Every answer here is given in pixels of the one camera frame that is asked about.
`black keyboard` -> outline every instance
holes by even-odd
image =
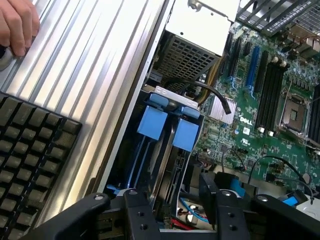
[[[0,239],[34,226],[81,126],[0,92]]]

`finger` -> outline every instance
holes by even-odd
[[[6,23],[5,17],[0,10],[0,45],[10,46],[10,29]]]
[[[26,53],[22,20],[9,2],[1,1],[0,9],[10,29],[10,45],[12,50],[16,56],[22,57]]]
[[[22,30],[24,36],[24,44],[26,48],[31,47],[32,40],[32,12],[30,7],[21,0],[7,0],[16,10],[22,20]]]
[[[40,28],[40,20],[39,15],[37,13],[37,9],[35,5],[32,4],[29,0],[23,0],[31,9],[31,15],[32,15],[32,36],[37,36]]]

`green circuit board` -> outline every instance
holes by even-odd
[[[290,93],[297,94],[303,97],[306,101],[312,101],[314,86],[317,83],[319,75],[319,66],[317,63],[301,64],[298,59],[295,61],[287,60],[287,56],[280,52],[276,39],[266,38],[254,30],[246,28],[240,24],[235,23],[231,31],[234,33],[234,40],[238,37],[242,38],[242,49],[247,41],[252,43],[251,53],[243,56],[240,53],[239,60],[236,67],[236,81],[235,89],[230,83],[226,83],[226,77],[222,76],[215,86],[215,88],[225,97],[229,97],[236,101],[236,111],[232,124],[225,124],[221,121],[210,117],[210,111],[213,104],[214,96],[211,95],[206,102],[201,106],[201,113],[205,115],[204,124],[202,127],[201,136],[196,144],[193,154],[204,153],[210,156],[210,159],[216,163],[221,162],[222,153],[226,148],[241,148],[247,150],[247,154],[242,154],[247,171],[249,174],[254,162],[264,155],[273,155],[282,157],[288,160],[296,169],[303,175],[307,173],[311,177],[312,188],[320,185],[320,162],[317,155],[312,151],[306,149],[304,142],[289,138],[283,133],[277,133],[274,136],[269,136],[260,133],[255,129],[255,121],[259,108],[260,95],[253,97],[244,91],[247,73],[251,62],[251,56],[254,46],[260,47],[260,56],[264,50],[269,51],[269,61],[272,56],[279,56],[290,63],[291,67],[285,73],[282,82],[282,89],[284,91],[289,89]],[[310,86],[309,90],[304,90],[295,85],[290,85],[289,79],[297,78]],[[285,98],[280,97],[279,106],[277,108],[277,115],[283,111]],[[253,178],[264,180],[266,173],[273,173],[273,168],[270,168],[270,163],[279,163],[275,159],[263,159],[258,164],[253,172]],[[226,155],[225,167],[234,169],[239,166],[239,160],[231,153]],[[278,177],[297,178],[295,173],[285,166],[281,172],[274,173]],[[296,183],[289,183],[293,188],[300,188]]]

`blue pci slot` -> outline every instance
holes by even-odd
[[[245,82],[245,89],[250,92],[251,96],[253,97],[254,92],[254,79],[255,79],[255,72],[258,64],[260,53],[260,47],[255,46],[252,53],[251,63],[248,71],[248,75]]]

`cpu socket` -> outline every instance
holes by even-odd
[[[303,137],[306,130],[307,113],[308,108],[304,99],[299,95],[289,93],[280,121],[280,129],[286,132],[289,130]]]

